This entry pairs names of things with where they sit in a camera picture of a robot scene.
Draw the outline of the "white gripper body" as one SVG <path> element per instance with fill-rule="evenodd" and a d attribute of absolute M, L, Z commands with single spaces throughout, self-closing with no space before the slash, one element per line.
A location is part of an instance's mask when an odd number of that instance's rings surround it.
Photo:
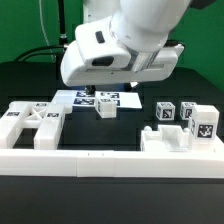
<path fill-rule="evenodd" d="M 182 45 L 165 47 L 149 67 L 134 72 L 121 67 L 122 55 L 104 55 L 85 64 L 77 43 L 72 42 L 61 62 L 61 77 L 68 87 L 162 81 L 171 75 L 182 51 Z"/>

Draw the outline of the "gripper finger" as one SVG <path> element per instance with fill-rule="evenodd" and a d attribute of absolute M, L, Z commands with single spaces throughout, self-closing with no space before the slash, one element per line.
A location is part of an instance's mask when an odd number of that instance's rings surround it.
<path fill-rule="evenodd" d="M 87 94 L 94 94 L 96 91 L 96 87 L 94 85 L 88 85 L 85 87 Z"/>

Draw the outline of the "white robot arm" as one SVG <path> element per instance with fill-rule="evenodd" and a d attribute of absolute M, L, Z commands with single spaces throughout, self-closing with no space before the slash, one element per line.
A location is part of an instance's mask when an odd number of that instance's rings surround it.
<path fill-rule="evenodd" d="M 216 0 L 102 0 L 114 14 L 78 26 L 61 62 L 67 86 L 160 81 L 168 78 L 184 45 L 168 39 L 189 8 Z"/>

